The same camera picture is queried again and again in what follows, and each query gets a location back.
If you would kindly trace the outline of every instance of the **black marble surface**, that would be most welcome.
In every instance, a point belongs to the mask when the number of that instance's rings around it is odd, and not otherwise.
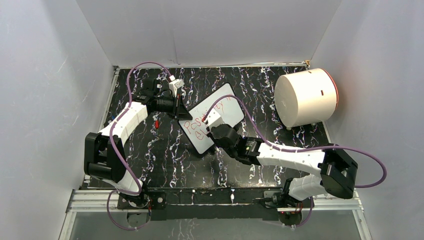
[[[205,67],[171,68],[176,78],[184,80],[184,102],[190,110],[213,90],[230,83],[236,96],[243,99],[259,130],[271,142],[310,148],[328,143],[324,126],[305,125],[287,130],[274,108],[274,86],[280,75],[304,71],[303,66],[273,67]],[[121,69],[114,88],[107,121],[125,107],[129,96],[126,77],[129,69]],[[141,89],[146,78],[165,79],[158,68],[136,69],[130,79],[133,92]],[[160,122],[155,128],[155,120]],[[256,136],[250,122],[244,120],[238,131]],[[287,178],[306,175],[280,166],[243,165],[223,150],[199,156],[176,120],[165,113],[151,114],[130,136],[125,145],[128,164],[149,188],[264,188],[280,187]],[[88,188],[110,188],[91,179]]]

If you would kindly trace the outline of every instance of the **gray wall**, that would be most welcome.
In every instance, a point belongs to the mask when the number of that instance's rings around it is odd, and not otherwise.
[[[77,0],[111,63],[310,60],[341,0]]]
[[[75,0],[0,0],[1,239],[57,239],[113,68]]]
[[[424,235],[424,2],[342,1],[311,64],[333,76],[340,105],[328,121],[333,142],[380,157],[387,180],[359,189],[374,239]],[[357,154],[358,184],[381,176]]]

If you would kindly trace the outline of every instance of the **white cylinder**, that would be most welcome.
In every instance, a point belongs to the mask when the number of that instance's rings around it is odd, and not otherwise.
[[[274,90],[275,108],[288,127],[323,122],[339,102],[332,77],[321,68],[282,75]]]

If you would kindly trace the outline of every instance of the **whiteboard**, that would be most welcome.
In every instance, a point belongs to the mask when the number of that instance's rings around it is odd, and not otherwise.
[[[179,126],[184,131],[185,135],[196,148],[199,154],[203,154],[210,147],[214,145],[214,142],[206,136],[208,131],[206,125],[202,122],[202,118],[206,115],[206,112],[214,104],[214,102],[224,96],[234,95],[234,91],[229,83],[222,85],[216,91],[214,91],[207,98],[199,102],[190,111],[188,111],[193,120],[180,120],[178,121]],[[215,110],[221,115],[224,123],[234,127],[240,123],[245,115],[243,114],[242,108],[236,99],[232,97],[226,97],[221,99],[216,105]]]

